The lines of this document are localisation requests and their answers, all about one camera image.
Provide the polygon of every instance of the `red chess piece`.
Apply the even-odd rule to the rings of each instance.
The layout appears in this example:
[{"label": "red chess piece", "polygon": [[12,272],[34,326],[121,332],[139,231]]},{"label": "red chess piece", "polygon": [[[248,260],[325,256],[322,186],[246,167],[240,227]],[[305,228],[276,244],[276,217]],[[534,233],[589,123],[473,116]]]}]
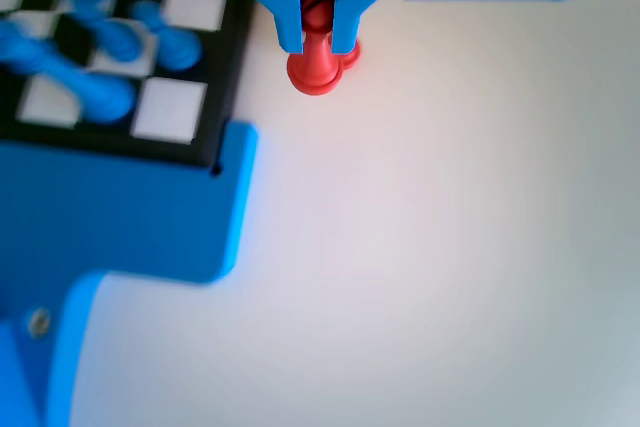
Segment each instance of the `red chess piece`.
[{"label": "red chess piece", "polygon": [[331,53],[335,0],[300,0],[302,30],[307,34],[302,54],[291,54],[287,73],[294,87],[308,95],[330,92],[342,78],[342,61]]},{"label": "red chess piece", "polygon": [[344,70],[349,70],[354,65],[356,65],[356,62],[360,58],[360,49],[361,49],[360,41],[356,39],[356,46],[353,48],[353,50],[348,54],[340,55],[340,60],[342,61],[342,68]]}]

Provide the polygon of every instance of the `chess piece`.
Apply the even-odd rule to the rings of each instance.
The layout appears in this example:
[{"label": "chess piece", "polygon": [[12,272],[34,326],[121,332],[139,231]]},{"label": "chess piece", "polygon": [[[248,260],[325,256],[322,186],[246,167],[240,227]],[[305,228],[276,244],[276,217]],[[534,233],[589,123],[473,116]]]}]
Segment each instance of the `chess piece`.
[{"label": "chess piece", "polygon": [[351,69],[357,63],[358,59],[360,58],[360,51],[361,51],[360,41],[356,39],[356,46],[351,52],[349,52],[348,54],[338,54],[340,55],[340,60],[342,61],[342,68],[344,70]]},{"label": "chess piece", "polygon": [[167,70],[187,70],[202,57],[200,39],[193,32],[176,29],[167,24],[157,3],[137,2],[133,17],[158,36],[158,63]]},{"label": "chess piece", "polygon": [[300,0],[302,30],[307,34],[302,54],[291,54],[287,73],[294,87],[309,95],[330,92],[342,78],[340,58],[331,53],[335,0]]},{"label": "chess piece", "polygon": [[108,20],[96,6],[96,0],[74,0],[73,17],[93,31],[97,43],[120,62],[131,62],[142,54],[142,41],[128,25]]},{"label": "chess piece", "polygon": [[135,96],[128,82],[83,72],[50,43],[28,37],[16,24],[2,20],[0,63],[17,74],[44,74],[60,82],[78,96],[89,121],[115,122],[133,108]]}]

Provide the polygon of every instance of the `chessboard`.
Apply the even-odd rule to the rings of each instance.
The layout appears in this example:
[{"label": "chessboard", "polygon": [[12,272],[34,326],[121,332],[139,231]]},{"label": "chessboard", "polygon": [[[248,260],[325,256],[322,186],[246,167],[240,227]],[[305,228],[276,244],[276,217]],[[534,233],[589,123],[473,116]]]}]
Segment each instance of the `chessboard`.
[{"label": "chessboard", "polygon": [[134,109],[113,124],[82,118],[73,92],[43,76],[20,76],[0,65],[0,141],[11,139],[85,151],[214,167],[232,113],[253,0],[152,0],[168,24],[194,32],[202,59],[170,72],[156,62],[157,39],[131,20],[140,0],[105,0],[100,8],[130,25],[142,55],[118,62],[96,45],[92,32],[70,15],[70,0],[0,0],[0,18],[17,21],[30,36],[49,39],[87,72],[126,79]]}]

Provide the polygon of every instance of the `blue chess piece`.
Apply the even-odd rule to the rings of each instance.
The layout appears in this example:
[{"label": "blue chess piece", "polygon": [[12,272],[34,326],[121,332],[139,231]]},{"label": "blue chess piece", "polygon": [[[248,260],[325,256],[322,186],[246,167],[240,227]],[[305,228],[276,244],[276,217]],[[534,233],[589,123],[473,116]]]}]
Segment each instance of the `blue chess piece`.
[{"label": "blue chess piece", "polygon": [[158,63],[167,70],[193,67],[202,57],[200,39],[193,32],[176,29],[162,18],[160,7],[151,1],[137,2],[133,17],[158,36]]},{"label": "blue chess piece", "polygon": [[134,103],[131,85],[113,77],[88,74],[45,41],[26,36],[15,23],[0,20],[0,63],[18,74],[45,74],[74,92],[84,117],[111,123],[124,117]]},{"label": "blue chess piece", "polygon": [[109,21],[96,6],[96,0],[74,0],[73,17],[92,30],[98,44],[120,62],[131,62],[142,54],[142,41],[128,25]]}]

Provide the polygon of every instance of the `screw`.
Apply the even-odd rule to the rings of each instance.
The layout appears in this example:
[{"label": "screw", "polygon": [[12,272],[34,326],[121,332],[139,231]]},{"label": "screw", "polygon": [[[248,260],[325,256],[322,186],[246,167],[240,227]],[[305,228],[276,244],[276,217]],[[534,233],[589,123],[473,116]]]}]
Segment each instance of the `screw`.
[{"label": "screw", "polygon": [[51,328],[51,314],[43,307],[33,311],[27,324],[29,335],[34,340],[39,340],[49,333]]}]

